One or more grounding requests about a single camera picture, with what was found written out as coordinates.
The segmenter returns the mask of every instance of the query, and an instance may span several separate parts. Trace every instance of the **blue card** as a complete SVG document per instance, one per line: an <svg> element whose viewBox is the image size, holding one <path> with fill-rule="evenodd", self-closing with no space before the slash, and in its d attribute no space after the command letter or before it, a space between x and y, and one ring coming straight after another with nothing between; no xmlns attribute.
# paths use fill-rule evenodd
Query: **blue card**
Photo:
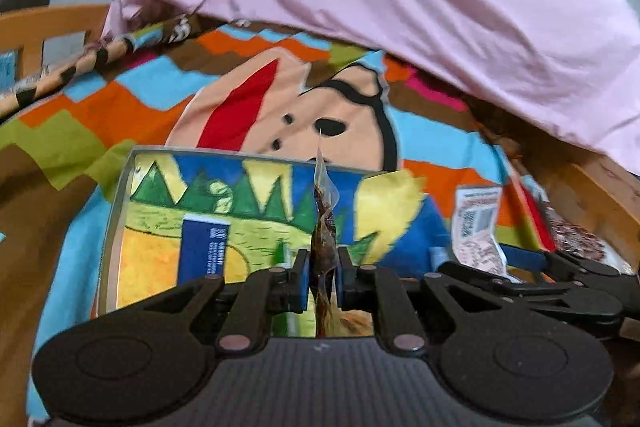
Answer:
<svg viewBox="0 0 640 427"><path fill-rule="evenodd" d="M178 261L178 285L198 277L224 277L230 223L216 217L185 214Z"/></svg>

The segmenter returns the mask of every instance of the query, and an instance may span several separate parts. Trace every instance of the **plastic bag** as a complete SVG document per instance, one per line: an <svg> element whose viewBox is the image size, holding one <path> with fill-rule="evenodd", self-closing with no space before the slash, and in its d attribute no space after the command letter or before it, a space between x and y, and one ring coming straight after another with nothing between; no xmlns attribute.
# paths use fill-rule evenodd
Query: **plastic bag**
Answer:
<svg viewBox="0 0 640 427"><path fill-rule="evenodd" d="M325 337L332 321L330 305L334 269L338 266L338 248L335 244L334 208L338 190L329 179L322 153L318 150L314 172L314 199L318 208L318 222L311 236L312 279L318 283L316 301L316 337Z"/></svg>

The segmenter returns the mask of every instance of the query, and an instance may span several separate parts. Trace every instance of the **orange patch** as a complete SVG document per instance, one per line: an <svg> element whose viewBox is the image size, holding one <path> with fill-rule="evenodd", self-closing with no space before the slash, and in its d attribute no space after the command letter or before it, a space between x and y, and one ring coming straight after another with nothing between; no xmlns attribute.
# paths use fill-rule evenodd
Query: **orange patch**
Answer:
<svg viewBox="0 0 640 427"><path fill-rule="evenodd" d="M270 48L284 48L306 62L329 60L329 52L309 48L296 39L284 39L280 42L269 42L262 37L253 37L247 41L235 39L222 31L212 31L198 37L197 41L214 55L233 52L242 57L253 57Z"/></svg>
<svg viewBox="0 0 640 427"><path fill-rule="evenodd" d="M20 119L33 128L66 109L107 149L127 139L143 145L164 145L192 98L160 111L140 102L126 87L113 81L78 103L61 94Z"/></svg>
<svg viewBox="0 0 640 427"><path fill-rule="evenodd" d="M387 82L398 82L400 80L407 80L411 74L409 66L404 62L395 60L385 54L382 59L385 65L385 79Z"/></svg>
<svg viewBox="0 0 640 427"><path fill-rule="evenodd" d="M402 167L409 170L416 178L425 178L422 191L433 197L442 217L450 219L455 209L456 187L459 185L493 185L492 182L481 178L471 168L449 169L431 163L403 160ZM515 227L522 222L522 210L518 208L513 198L502 193L500 213L497 224L502 227Z"/></svg>

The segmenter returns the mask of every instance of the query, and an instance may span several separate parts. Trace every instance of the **red inner ear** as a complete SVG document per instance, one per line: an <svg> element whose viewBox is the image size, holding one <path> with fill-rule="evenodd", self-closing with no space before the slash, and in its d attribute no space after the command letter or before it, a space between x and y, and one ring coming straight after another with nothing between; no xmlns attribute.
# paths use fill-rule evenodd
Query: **red inner ear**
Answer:
<svg viewBox="0 0 640 427"><path fill-rule="evenodd" d="M277 71L278 59L275 59L231 91L209 116L198 147L239 151L258 118L262 99L273 84Z"/></svg>

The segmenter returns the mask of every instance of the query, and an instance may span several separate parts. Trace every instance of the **cartoon face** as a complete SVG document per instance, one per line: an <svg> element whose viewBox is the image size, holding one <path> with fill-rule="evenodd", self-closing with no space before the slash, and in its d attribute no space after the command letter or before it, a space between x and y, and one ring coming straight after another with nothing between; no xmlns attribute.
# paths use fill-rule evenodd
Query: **cartoon face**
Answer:
<svg viewBox="0 0 640 427"><path fill-rule="evenodd" d="M300 93L310 65L271 48L202 89L167 140L171 146L236 150L393 171L396 139L375 71L356 64Z"/></svg>
<svg viewBox="0 0 640 427"><path fill-rule="evenodd" d="M350 66L283 100L251 128L243 152L314 160L321 150L330 163L395 170L396 140L382 103L375 71Z"/></svg>

